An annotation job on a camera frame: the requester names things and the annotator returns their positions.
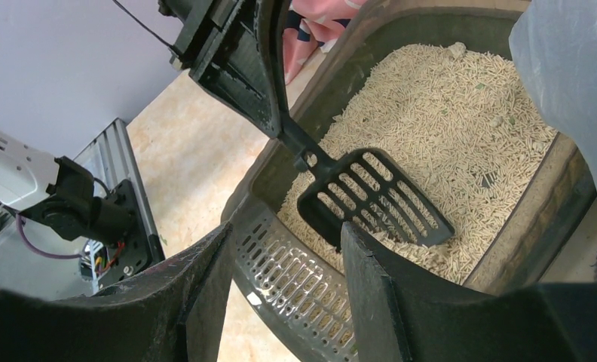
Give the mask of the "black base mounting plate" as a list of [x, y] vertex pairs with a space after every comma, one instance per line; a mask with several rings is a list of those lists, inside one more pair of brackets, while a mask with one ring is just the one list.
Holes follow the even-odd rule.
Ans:
[[138, 188], [128, 179], [122, 180], [112, 190], [112, 200], [130, 211], [133, 228], [111, 246], [93, 240], [84, 245], [78, 266], [84, 281], [90, 283], [93, 294], [165, 260], [161, 240], [148, 214], [147, 201], [137, 191]]

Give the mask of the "dark green litter box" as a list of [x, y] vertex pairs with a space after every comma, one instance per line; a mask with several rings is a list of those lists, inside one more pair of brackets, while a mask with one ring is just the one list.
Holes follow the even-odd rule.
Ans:
[[[370, 1], [316, 71], [292, 108], [315, 139], [361, 89], [371, 68], [408, 44], [450, 45], [510, 56], [513, 24], [526, 1]], [[277, 217], [296, 176], [292, 155], [270, 141], [222, 212], [234, 223], [238, 247], [233, 278], [244, 295], [261, 299], [256, 313], [303, 361], [356, 361], [344, 275], [319, 257]], [[558, 135], [492, 245], [466, 279], [490, 294], [538, 281], [595, 199], [586, 162]]]

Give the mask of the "aluminium frame rail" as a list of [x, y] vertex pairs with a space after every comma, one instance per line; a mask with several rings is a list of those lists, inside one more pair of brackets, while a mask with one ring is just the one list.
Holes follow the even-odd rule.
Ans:
[[[76, 158], [69, 159], [92, 174], [95, 196], [114, 202], [112, 190], [128, 179], [147, 201], [123, 121], [113, 121]], [[0, 287], [47, 300], [93, 295], [78, 266], [88, 240], [93, 239], [63, 239], [51, 227], [0, 202]]]

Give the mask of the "pink patterned cloth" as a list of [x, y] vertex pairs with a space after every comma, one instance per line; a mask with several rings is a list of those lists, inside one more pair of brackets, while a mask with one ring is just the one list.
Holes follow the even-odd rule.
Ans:
[[329, 52], [366, 0], [294, 0], [282, 31], [283, 68], [289, 84], [315, 50]]

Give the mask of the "black litter scoop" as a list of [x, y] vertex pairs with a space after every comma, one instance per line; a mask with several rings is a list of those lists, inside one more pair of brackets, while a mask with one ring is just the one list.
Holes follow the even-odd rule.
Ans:
[[397, 241], [432, 247], [455, 229], [384, 151], [360, 148], [331, 158], [288, 115], [278, 139], [295, 156], [295, 168], [314, 181], [298, 197], [302, 219], [332, 246], [341, 246], [341, 227], [354, 222]]

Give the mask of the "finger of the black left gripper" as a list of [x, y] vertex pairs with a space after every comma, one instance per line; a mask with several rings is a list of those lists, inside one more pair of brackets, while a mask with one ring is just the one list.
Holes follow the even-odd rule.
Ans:
[[278, 1], [237, 1], [198, 69], [198, 84], [271, 139], [281, 131], [280, 65], [273, 61]]

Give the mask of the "blue plastic bin liner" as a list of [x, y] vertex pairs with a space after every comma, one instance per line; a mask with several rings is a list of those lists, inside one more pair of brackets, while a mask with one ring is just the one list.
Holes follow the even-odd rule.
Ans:
[[597, 1], [532, 1], [509, 47], [543, 120], [574, 141], [597, 191]]

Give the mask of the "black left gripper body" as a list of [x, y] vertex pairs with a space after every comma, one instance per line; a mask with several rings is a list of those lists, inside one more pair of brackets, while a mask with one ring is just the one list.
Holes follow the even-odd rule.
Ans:
[[173, 48], [190, 78], [200, 80], [211, 67], [228, 69], [239, 42], [237, 23], [249, 14], [248, 1], [159, 1], [159, 13], [182, 22]]

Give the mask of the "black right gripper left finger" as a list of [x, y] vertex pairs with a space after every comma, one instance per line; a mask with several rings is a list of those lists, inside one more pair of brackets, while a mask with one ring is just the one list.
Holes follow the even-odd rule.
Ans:
[[86, 297], [0, 289], [0, 361], [215, 361], [234, 266], [233, 227]]

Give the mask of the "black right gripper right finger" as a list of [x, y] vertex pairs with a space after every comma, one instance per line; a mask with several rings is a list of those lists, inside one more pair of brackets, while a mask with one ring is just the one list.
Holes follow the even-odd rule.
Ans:
[[361, 361], [597, 361], [597, 284], [492, 296], [401, 258], [349, 222], [341, 245]]

